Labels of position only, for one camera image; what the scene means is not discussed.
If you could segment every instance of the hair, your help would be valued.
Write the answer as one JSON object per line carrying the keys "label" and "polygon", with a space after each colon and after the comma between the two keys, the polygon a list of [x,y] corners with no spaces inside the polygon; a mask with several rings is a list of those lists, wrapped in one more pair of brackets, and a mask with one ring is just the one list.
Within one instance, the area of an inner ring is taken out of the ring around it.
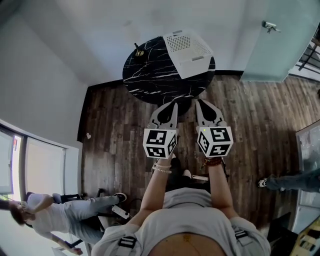
{"label": "hair", "polygon": [[9,210],[10,210],[11,216],[16,221],[16,223],[18,223],[20,226],[23,226],[24,224],[26,224],[26,222],[22,212],[18,209],[17,206],[18,205],[15,203],[10,203]]}

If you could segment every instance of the white box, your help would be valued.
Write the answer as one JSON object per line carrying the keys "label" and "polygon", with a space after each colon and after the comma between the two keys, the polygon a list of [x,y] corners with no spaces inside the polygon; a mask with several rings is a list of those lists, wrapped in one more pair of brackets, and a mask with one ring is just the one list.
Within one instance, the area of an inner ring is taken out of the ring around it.
{"label": "white box", "polygon": [[192,30],[179,30],[163,36],[169,56],[182,79],[207,72],[213,51]]}
{"label": "white box", "polygon": [[231,127],[199,127],[197,143],[207,158],[225,157],[234,143]]}
{"label": "white box", "polygon": [[143,148],[148,158],[167,159],[176,145],[175,129],[144,129]]}

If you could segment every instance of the gold object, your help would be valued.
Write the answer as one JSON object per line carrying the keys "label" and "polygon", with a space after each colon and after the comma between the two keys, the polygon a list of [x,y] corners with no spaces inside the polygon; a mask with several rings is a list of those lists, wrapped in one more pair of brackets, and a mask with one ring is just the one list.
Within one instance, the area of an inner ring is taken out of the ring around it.
{"label": "gold object", "polygon": [[135,56],[141,57],[142,55],[144,55],[145,52],[143,50],[140,50],[136,43],[134,43],[134,45],[135,45],[135,49],[136,49]]}

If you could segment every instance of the black sneaker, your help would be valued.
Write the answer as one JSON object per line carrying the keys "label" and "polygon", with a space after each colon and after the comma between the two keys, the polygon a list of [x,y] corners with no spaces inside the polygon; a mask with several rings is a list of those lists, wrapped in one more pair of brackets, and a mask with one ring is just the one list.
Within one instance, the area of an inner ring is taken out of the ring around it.
{"label": "black sneaker", "polygon": [[117,196],[119,198],[119,204],[128,199],[125,193],[115,193],[113,196]]}

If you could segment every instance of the white device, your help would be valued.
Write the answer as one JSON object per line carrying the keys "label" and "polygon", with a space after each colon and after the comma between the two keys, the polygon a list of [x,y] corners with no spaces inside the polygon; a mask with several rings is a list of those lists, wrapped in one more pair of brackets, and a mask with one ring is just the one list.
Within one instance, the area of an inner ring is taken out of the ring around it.
{"label": "white device", "polygon": [[148,158],[167,159],[177,145],[175,129],[144,129],[143,147]]}
{"label": "white device", "polygon": [[167,159],[178,143],[178,104],[168,102],[151,115],[144,129],[143,148],[148,158]]}
{"label": "white device", "polygon": [[196,76],[209,69],[212,49],[193,30],[178,30],[163,36],[166,49],[182,79]]}
{"label": "white device", "polygon": [[124,219],[128,219],[130,217],[130,214],[128,212],[126,212],[125,210],[121,209],[119,206],[114,205],[114,206],[112,206],[111,210],[114,213],[120,215]]}
{"label": "white device", "polygon": [[225,157],[234,143],[231,127],[215,105],[204,99],[195,102],[197,143],[207,158]]}
{"label": "white device", "polygon": [[199,127],[197,142],[207,158],[225,157],[234,143],[230,127]]}
{"label": "white device", "polygon": [[201,180],[201,181],[206,181],[206,182],[209,181],[209,178],[208,178],[208,177],[198,176],[198,175],[192,175],[192,179]]}

